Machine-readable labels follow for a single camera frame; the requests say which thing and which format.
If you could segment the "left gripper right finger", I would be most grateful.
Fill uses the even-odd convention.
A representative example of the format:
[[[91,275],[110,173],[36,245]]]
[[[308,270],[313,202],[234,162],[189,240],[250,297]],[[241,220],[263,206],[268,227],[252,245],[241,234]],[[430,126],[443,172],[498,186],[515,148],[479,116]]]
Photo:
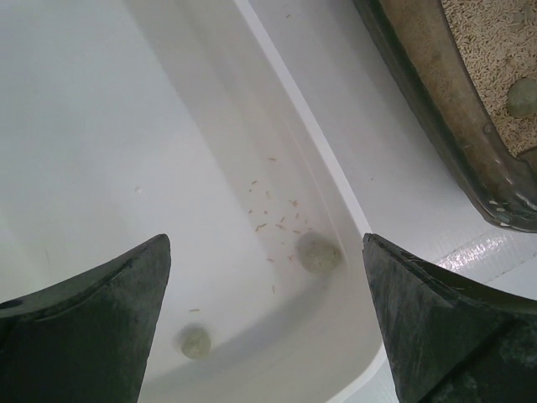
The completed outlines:
[[[363,238],[369,290],[398,400],[534,402],[536,302]]]

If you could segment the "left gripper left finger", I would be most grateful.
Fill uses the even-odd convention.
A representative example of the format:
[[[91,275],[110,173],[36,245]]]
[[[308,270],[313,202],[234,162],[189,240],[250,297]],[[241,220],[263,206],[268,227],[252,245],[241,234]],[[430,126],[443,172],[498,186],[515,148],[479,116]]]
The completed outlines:
[[[138,400],[169,281],[159,234],[117,258],[1,305],[3,402]]]

